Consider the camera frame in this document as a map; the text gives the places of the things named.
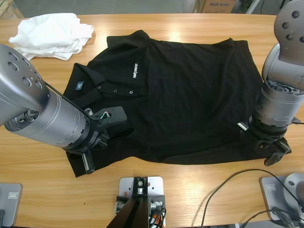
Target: small logo patch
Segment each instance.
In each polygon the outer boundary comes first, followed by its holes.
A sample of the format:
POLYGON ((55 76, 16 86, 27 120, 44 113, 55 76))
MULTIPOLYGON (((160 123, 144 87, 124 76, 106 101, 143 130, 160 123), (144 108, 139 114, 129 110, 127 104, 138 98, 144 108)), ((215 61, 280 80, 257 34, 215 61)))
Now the small logo patch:
POLYGON ((83 82, 78 82, 77 86, 76 86, 76 90, 82 90, 83 85, 84 85, 84 81, 83 82))
POLYGON ((138 64, 135 63, 134 72, 133 72, 133 78, 136 78, 136 76, 137 76, 137 68, 138 68, 138 64))

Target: black polo shirt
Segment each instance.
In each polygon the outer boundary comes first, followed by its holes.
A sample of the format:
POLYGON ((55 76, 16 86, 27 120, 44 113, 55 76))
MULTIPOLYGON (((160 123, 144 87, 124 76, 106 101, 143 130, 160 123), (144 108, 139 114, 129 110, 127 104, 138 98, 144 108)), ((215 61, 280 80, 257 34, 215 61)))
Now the black polo shirt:
MULTIPOLYGON (((158 41, 142 30, 108 37, 87 66, 75 64, 65 96, 94 112, 122 106, 126 124, 109 129, 97 169, 135 156, 152 162, 209 164, 266 157, 239 140, 262 87, 246 41, 158 41)), ((76 176, 81 157, 68 154, 76 176)))

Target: floor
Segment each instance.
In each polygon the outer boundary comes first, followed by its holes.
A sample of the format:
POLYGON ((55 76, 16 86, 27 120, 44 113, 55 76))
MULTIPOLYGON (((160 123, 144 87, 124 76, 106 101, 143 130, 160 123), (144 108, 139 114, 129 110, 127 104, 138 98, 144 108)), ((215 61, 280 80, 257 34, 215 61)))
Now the floor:
MULTIPOLYGON (((34 17, 47 13, 191 13, 195 0, 14 0, 22 14, 34 17)), ((232 13, 245 13, 252 0, 237 0, 232 13)), ((282 0, 260 0, 254 14, 276 15, 282 0)))

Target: screw hole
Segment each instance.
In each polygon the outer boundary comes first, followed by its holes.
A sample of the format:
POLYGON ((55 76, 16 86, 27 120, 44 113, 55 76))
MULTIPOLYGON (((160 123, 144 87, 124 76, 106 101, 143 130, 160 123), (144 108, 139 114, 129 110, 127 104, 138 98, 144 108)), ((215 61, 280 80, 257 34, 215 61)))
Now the screw hole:
POLYGON ((31 86, 32 83, 30 82, 30 80, 27 78, 27 77, 23 77, 22 78, 22 81, 23 83, 26 85, 26 86, 31 86))
POLYGON ((294 37, 293 37, 293 35, 291 35, 291 34, 288 34, 287 36, 286 36, 286 39, 288 39, 288 40, 292 40, 294 37))
POLYGON ((11 56, 14 60, 18 61, 18 57, 15 54, 9 52, 9 56, 11 56))
POLYGON ((284 23, 282 24, 282 27, 283 27, 284 29, 287 29, 287 28, 289 27, 288 22, 284 22, 284 23))
POLYGON ((300 12, 296 10, 292 13, 292 16, 293 18, 298 18, 300 16, 300 12))
POLYGON ((38 74, 36 71, 34 71, 34 74, 35 74, 39 79, 41 79, 40 74, 38 74))
POLYGON ((36 81, 35 84, 38 87, 38 89, 42 89, 42 85, 39 81, 36 81))
POLYGON ((9 67, 14 70, 14 71, 17 71, 18 70, 18 67, 16 66, 16 64, 12 63, 12 62, 8 62, 8 65, 9 67))
POLYGON ((29 66, 29 62, 25 58, 22 58, 22 60, 29 66))

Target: printed logo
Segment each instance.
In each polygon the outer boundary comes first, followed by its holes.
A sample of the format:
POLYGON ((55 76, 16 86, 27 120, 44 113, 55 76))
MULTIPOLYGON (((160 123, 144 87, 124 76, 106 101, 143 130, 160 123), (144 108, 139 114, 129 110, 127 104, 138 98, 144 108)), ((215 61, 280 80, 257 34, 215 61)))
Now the printed logo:
POLYGON ((137 67, 138 67, 138 64, 135 63, 134 72, 133 72, 133 78, 136 78, 136 76, 137 76, 137 67))
POLYGON ((276 186, 274 184, 268 184, 268 185, 266 185, 266 189, 267 189, 267 191, 275 191, 276 186))
POLYGON ((83 85, 84 85, 84 81, 83 82, 78 82, 77 86, 76 86, 76 90, 81 90, 83 85))

